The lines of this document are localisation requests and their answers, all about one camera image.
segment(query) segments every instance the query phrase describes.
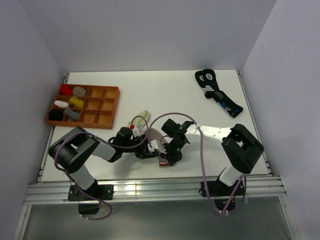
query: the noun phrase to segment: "gray rolled sock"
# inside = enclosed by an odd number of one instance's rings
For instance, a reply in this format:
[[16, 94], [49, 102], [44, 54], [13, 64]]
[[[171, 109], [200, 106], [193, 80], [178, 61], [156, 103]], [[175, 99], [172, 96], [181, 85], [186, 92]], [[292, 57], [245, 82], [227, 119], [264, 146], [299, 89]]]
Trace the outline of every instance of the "gray rolled sock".
[[73, 96], [76, 96], [76, 97], [85, 97], [86, 94], [87, 94], [87, 90], [85, 90], [83, 87], [76, 86], [76, 87], [73, 89]]
[[77, 111], [73, 111], [70, 107], [67, 107], [63, 113], [68, 117], [68, 119], [75, 122], [78, 121], [80, 117], [80, 113]]

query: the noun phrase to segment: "gray floor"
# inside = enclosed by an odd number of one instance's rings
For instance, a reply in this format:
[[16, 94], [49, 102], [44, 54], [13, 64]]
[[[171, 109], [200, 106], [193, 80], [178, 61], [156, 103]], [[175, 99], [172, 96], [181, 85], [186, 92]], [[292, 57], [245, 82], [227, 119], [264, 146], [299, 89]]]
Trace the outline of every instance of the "gray floor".
[[34, 205], [24, 240], [289, 240], [277, 197], [249, 198], [228, 217], [206, 200], [114, 203], [104, 220], [79, 218], [76, 204]]

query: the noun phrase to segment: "wooden tray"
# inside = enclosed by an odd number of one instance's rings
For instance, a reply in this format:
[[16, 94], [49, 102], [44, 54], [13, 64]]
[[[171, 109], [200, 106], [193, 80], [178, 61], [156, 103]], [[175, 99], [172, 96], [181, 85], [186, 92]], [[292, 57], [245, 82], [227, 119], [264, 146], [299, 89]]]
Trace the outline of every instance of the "wooden tray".
[[[70, 105], [69, 99], [73, 96], [62, 95], [59, 92], [55, 97], [56, 100], [69, 103], [69, 107], [80, 113], [78, 121], [71, 121], [65, 115], [62, 121], [53, 121], [47, 116], [45, 122], [52, 126], [62, 126], [62, 127], [83, 127], [83, 128], [93, 128], [93, 129], [112, 129], [114, 123], [115, 113], [119, 98], [119, 87], [117, 86], [98, 86], [98, 85], [78, 85], [78, 84], [62, 84], [62, 86], [68, 86], [70, 89], [75, 87], [82, 87], [87, 90], [85, 97], [79, 97], [78, 99], [84, 101], [82, 109], [75, 108]], [[54, 102], [51, 106], [51, 110], [58, 109], [64, 112], [65, 108], [60, 108], [55, 106]]]

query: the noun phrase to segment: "white wall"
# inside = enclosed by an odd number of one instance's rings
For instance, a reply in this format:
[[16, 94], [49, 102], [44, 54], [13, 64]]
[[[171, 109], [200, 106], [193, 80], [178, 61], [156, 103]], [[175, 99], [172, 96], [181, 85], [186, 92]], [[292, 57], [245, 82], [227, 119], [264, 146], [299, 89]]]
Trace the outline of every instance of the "white wall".
[[63, 76], [19, 1], [0, 1], [0, 31], [0, 238], [7, 240], [38, 175], [45, 116]]
[[20, 0], [66, 72], [242, 69], [276, 0]]
[[302, 239], [320, 237], [320, 1], [278, 0], [242, 80]]

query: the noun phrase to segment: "white table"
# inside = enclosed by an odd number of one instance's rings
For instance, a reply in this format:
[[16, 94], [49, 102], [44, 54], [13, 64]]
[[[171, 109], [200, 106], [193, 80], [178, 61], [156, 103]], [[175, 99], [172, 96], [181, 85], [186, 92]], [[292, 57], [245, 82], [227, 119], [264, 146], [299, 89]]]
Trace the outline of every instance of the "white table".
[[[68, 84], [118, 86], [119, 101], [113, 122], [113, 128], [87, 128], [88, 132], [98, 134], [108, 140], [116, 135], [134, 116], [148, 110], [149, 122], [159, 115], [169, 112], [185, 113], [199, 124], [213, 127], [233, 127], [236, 123], [257, 136], [242, 87], [235, 70], [216, 70], [219, 88], [235, 103], [243, 107], [236, 118], [229, 116], [213, 99], [206, 99], [195, 80], [195, 70], [191, 71], [125, 71], [125, 72], [72, 72]], [[171, 118], [182, 124], [188, 120], [183, 116]], [[167, 117], [154, 124], [161, 129]], [[57, 126], [51, 143], [68, 133], [72, 127]], [[124, 153], [122, 158], [109, 163], [96, 156], [90, 156], [85, 163], [97, 180], [142, 180], [158, 178], [188, 178], [202, 176], [200, 166], [200, 147], [198, 144], [186, 144], [182, 149], [183, 158], [175, 166], [159, 167], [157, 158], [140, 160], [133, 153]], [[217, 147], [204, 147], [206, 174], [218, 176], [230, 161], [225, 152]], [[268, 174], [264, 158], [261, 156], [251, 172], [252, 175]], [[42, 182], [62, 182], [68, 178], [55, 169], [54, 161], [47, 156]]]

